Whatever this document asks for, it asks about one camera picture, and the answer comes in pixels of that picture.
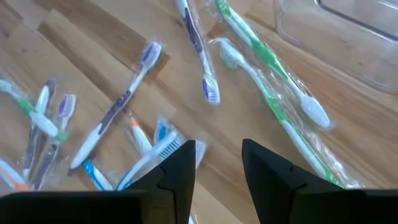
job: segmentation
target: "green toothbrush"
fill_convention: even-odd
[[[30,118],[37,127],[48,134],[51,138],[54,138],[59,142],[64,142],[67,139],[65,132],[59,130],[56,125],[51,122],[51,120],[37,112],[36,108],[32,105],[32,103],[30,103],[30,100],[26,94],[21,93],[15,84],[5,79],[1,79],[1,73],[0,91],[10,94],[16,100],[18,107],[22,110],[22,112],[24,112],[24,114]]]
[[[230,43],[228,39],[219,39],[220,42],[220,56],[225,61],[228,67],[237,68],[242,67],[253,81],[256,83],[261,93],[264,96],[269,108],[272,110],[274,115],[279,120],[279,123],[285,129],[286,133],[289,135],[293,141],[295,147],[300,151],[300,153],[306,158],[306,160],[312,165],[314,170],[325,180],[329,182],[342,186],[337,180],[335,175],[329,170],[325,163],[319,158],[319,156],[311,148],[311,145],[305,140],[302,134],[294,127],[293,122],[287,117],[282,107],[280,106],[275,93],[272,91],[271,87],[260,77],[255,69],[247,62],[244,56],[236,50]]]
[[[304,113],[307,114],[307,116],[317,125],[323,128],[330,128],[331,121],[322,105],[319,104],[315,97],[308,96],[299,88],[299,86],[290,77],[288,71],[281,64],[274,51],[261,42],[256,33],[242,19],[242,17],[229,6],[226,0],[215,0],[215,3],[220,14],[235,33],[237,33],[237,35],[253,49],[260,60],[276,72],[276,74],[278,74],[278,76],[280,76],[295,93],[297,98],[300,100],[301,109]]]

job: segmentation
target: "wooden table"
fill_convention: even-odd
[[[336,128],[320,136],[348,172],[368,187],[398,186],[396,96],[283,41],[275,33],[272,0],[230,2],[325,105]],[[219,34],[217,18],[203,8],[199,13],[207,37]],[[311,170],[255,85],[242,71],[228,70],[217,55],[221,105],[204,102],[198,57],[174,0],[0,0],[0,31],[0,67],[24,91],[36,98],[45,81],[56,77],[53,109],[64,93],[78,96],[70,139],[49,178],[51,190],[95,189],[82,171],[66,176],[68,157],[126,89],[148,40],[165,45],[161,61],[93,155],[113,183],[137,160],[124,126],[129,110],[150,135],[163,115],[188,137],[209,144],[193,197],[199,223],[258,223],[241,162],[244,138]],[[0,131],[0,157],[19,167],[30,124],[8,96],[1,94],[0,101],[0,127],[7,126]]]

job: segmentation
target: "black object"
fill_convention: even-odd
[[[187,141],[121,192],[34,192],[0,198],[0,223],[31,220],[187,224],[195,183],[195,142]]]
[[[261,223],[398,223],[398,190],[345,190],[243,141],[246,181]]]

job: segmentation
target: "plastic bin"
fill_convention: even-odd
[[[398,91],[398,0],[278,0],[277,31],[326,63]]]

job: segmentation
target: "toothbrush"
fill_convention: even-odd
[[[54,125],[53,122],[43,114],[38,113],[36,108],[30,103],[29,98],[17,90],[15,84],[0,79],[0,91],[10,94],[17,101],[18,107],[24,112],[24,114],[30,118],[40,130],[48,134],[51,138],[60,142],[67,139],[65,132],[59,130],[56,125]]]
[[[154,134],[154,139],[155,139],[155,144],[158,143],[160,140],[162,140],[164,137],[166,137],[166,135],[169,133],[171,127],[170,127],[170,123],[167,121],[167,119],[163,118],[163,117],[158,117],[157,118],[157,122],[156,122],[156,129],[155,129],[155,134]],[[180,137],[177,141],[179,141],[179,143],[177,143],[176,145],[179,144],[179,147],[185,142],[183,137]],[[205,156],[206,153],[206,148],[207,145],[205,142],[200,141],[200,140],[195,140],[195,145],[196,145],[196,168],[199,167],[201,161],[203,160],[203,157]]]
[[[227,66],[230,68],[236,68],[237,66],[240,66],[245,69],[245,71],[251,76],[251,78],[263,94],[269,108],[272,110],[272,112],[279,120],[279,123],[285,129],[286,133],[293,141],[295,147],[312,165],[314,170],[324,179],[330,181],[333,184],[341,186],[334,174],[322,162],[319,156],[311,148],[309,143],[300,134],[298,129],[294,127],[293,122],[287,117],[287,115],[279,105],[279,102],[275,97],[275,93],[273,93],[271,88],[267,86],[267,84],[263,80],[261,80],[260,74],[258,74],[255,69],[253,69],[253,67],[245,60],[240,52],[238,52],[232,45],[229,44],[228,40],[220,39],[220,45],[220,56],[226,62]]]
[[[98,190],[113,190],[111,183],[89,159],[86,159],[82,166]]]
[[[280,76],[300,101],[303,112],[322,128],[330,128],[331,121],[322,105],[313,96],[308,96],[292,80],[288,71],[283,67],[278,56],[256,35],[249,25],[236,13],[226,0],[215,0],[216,6],[225,21],[232,27],[237,35],[257,54],[260,60],[268,65]]]
[[[150,151],[152,149],[152,144],[139,126],[137,119],[132,116],[132,113],[130,114],[130,128],[141,154],[143,155]]]
[[[42,91],[40,92],[39,99],[36,103],[36,110],[39,114],[44,114],[47,109],[48,103],[51,101],[51,98],[55,91],[55,82],[53,80],[48,80],[44,85]],[[41,132],[40,129],[36,125],[32,125],[29,133],[29,140],[26,147],[26,152],[23,161],[24,167],[24,177],[25,180],[29,179],[29,174],[32,169],[34,160],[36,158],[37,148],[41,145]]]
[[[218,88],[217,79],[214,75],[213,63],[211,62],[211,58],[203,44],[203,39],[198,31],[198,27],[193,21],[193,15],[188,2],[187,0],[176,0],[176,3],[182,19],[184,20],[185,27],[188,30],[192,44],[195,46],[195,49],[199,54],[201,65],[205,73],[202,80],[205,100],[211,105],[219,105],[220,90]]]
[[[127,105],[131,96],[137,90],[139,84],[144,79],[146,73],[155,66],[158,61],[160,54],[162,52],[162,46],[157,42],[151,42],[143,51],[140,62],[142,65],[141,71],[138,76],[131,83],[126,92],[120,96],[113,104],[111,109],[106,113],[104,118],[99,122],[99,124],[89,133],[89,135],[84,140],[83,144],[80,146],[77,154],[72,159],[70,164],[69,174],[72,170],[76,169],[80,164],[88,157],[90,152],[100,141],[101,137],[104,135],[109,125],[112,123],[116,115]]]
[[[161,116],[158,117],[156,123],[157,125],[154,134],[155,144],[163,140],[172,130],[175,130],[175,127],[172,126],[169,123],[169,121],[167,121],[167,119],[165,119],[164,117]],[[166,158],[168,158],[169,155],[175,152],[175,150],[177,150],[184,142],[185,138],[181,134],[179,134],[177,139],[159,154],[160,160],[164,161]]]
[[[0,177],[10,188],[17,191],[31,191],[29,184],[25,182],[17,171],[15,171],[6,161],[0,159]]]
[[[116,190],[123,190],[133,183],[132,178],[154,157],[163,153],[171,145],[174,147],[175,140],[178,138],[176,131],[170,132],[164,139],[160,140],[147,154],[145,154],[120,180]]]
[[[76,96],[71,94],[66,94],[63,96],[63,100],[58,106],[58,118],[61,121],[62,130],[67,128],[68,121],[73,116],[75,108]],[[60,142],[54,141],[44,155],[43,161],[39,165],[39,168],[37,168],[36,176],[32,181],[35,190],[40,190],[43,187],[45,176],[57,158],[59,146]]]

